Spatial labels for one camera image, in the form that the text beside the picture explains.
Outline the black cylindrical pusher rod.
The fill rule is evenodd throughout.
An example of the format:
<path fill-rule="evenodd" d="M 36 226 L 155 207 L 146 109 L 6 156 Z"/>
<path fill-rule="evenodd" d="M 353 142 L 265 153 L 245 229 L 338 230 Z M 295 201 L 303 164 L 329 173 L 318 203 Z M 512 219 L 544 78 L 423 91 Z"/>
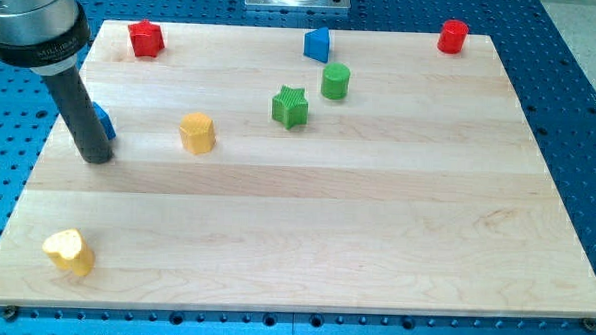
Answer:
<path fill-rule="evenodd" d="M 77 66 L 42 78 L 82 159 L 96 164 L 110 161 L 112 146 Z"/>

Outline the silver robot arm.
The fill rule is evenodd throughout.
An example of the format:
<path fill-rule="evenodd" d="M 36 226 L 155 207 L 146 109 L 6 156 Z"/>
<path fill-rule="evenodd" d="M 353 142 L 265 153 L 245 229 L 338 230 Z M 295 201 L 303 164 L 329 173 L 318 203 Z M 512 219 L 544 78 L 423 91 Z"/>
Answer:
<path fill-rule="evenodd" d="M 104 164 L 113 149 L 77 67 L 90 36 L 76 0 L 0 0 L 0 60 L 40 75 L 83 160 Z"/>

